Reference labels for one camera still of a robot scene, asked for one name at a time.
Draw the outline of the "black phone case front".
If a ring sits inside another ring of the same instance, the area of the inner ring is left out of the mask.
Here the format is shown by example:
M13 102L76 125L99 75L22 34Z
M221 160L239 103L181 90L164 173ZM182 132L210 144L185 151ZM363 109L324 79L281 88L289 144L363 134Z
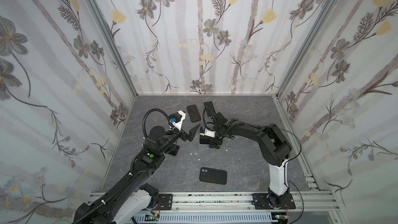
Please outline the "black phone case front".
M227 171L202 167L200 169L199 180L211 184L226 185Z

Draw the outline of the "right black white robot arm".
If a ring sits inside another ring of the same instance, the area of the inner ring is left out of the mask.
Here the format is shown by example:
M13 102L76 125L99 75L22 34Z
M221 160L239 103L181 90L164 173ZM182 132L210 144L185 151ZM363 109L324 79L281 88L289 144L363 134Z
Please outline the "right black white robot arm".
M256 142L261 155L269 164L270 182L265 205L278 209L287 206L291 196L287 183L287 165L292 145L275 124L254 125L237 119L227 120L221 113L204 122L200 128L200 140L208 140L209 147L218 149L224 139L244 137Z

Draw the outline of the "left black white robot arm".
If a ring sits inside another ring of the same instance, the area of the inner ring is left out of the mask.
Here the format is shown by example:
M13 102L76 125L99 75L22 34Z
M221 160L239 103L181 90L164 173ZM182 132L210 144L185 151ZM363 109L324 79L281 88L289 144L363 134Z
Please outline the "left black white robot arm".
M178 139L192 141L199 127L196 125L189 133L177 127L168 131L162 126L153 127L127 173L93 203L83 203L76 210L73 223L126 224L141 210L154 208L159 202L159 191L143 182L160 167L166 154L174 155Z

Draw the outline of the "black phone case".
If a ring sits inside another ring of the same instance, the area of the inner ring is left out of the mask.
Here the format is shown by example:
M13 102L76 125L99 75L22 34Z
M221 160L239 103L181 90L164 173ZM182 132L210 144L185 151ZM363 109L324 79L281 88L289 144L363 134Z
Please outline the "black phone case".
M227 171L202 167L200 169L199 180L211 184L226 185Z
M201 115L195 104L187 106L186 109L192 123L201 121Z

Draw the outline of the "black phone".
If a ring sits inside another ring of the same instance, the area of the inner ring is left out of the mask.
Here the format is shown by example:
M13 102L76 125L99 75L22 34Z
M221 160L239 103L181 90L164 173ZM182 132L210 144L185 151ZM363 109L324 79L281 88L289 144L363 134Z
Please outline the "black phone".
M204 102L203 105L205 107L207 117L212 117L216 114L215 107L212 101Z
M168 154L168 155L171 155L171 156L176 156L177 153L178 153L178 151L179 151L179 148L180 148L179 145L173 144L173 145L171 145L170 148L168 148L168 149L166 150L165 153Z
M200 145L209 145L211 141L211 137L200 135L199 144Z

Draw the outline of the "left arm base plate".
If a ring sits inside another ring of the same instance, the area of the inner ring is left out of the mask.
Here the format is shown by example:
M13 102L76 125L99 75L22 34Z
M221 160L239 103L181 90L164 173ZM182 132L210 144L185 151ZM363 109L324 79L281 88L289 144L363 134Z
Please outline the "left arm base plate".
M159 194L154 198L156 211L171 211L173 204L173 194Z

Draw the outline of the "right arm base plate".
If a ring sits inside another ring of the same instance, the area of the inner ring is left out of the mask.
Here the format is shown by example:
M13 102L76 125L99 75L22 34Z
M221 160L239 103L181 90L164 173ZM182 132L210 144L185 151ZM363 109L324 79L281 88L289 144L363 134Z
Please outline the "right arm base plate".
M260 209L274 209L274 210L288 210L296 209L292 194L286 193L282 196L275 194L253 194L252 205L256 210Z

